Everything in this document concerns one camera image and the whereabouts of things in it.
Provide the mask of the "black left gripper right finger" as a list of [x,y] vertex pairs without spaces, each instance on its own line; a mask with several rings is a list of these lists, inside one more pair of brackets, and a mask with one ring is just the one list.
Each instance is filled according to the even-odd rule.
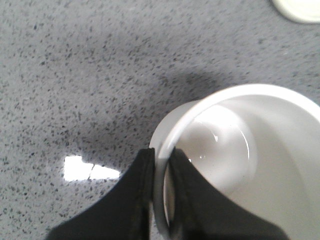
[[240,207],[215,187],[190,163],[181,149],[169,157],[173,183],[173,240],[287,240],[277,225]]

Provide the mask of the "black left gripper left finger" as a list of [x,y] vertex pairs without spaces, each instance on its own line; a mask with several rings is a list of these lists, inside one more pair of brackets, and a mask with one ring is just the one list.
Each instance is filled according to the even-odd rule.
[[154,168],[155,150],[139,150],[125,174],[101,200],[53,228],[46,239],[150,239]]

